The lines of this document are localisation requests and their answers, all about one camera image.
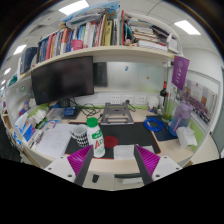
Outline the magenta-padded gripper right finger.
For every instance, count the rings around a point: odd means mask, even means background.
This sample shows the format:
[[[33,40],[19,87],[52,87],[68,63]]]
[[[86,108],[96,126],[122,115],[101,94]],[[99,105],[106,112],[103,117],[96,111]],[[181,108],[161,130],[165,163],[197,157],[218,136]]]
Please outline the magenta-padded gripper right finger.
[[[158,156],[138,145],[134,146],[134,157],[145,185],[181,170],[168,156]]]

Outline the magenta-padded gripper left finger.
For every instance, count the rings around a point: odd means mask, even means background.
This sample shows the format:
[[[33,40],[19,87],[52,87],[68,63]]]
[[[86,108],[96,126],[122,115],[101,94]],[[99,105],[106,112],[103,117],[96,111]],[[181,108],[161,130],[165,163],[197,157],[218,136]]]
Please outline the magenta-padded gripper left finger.
[[[45,171],[82,186],[92,158],[93,146],[87,146],[69,156],[61,156],[48,165]]]

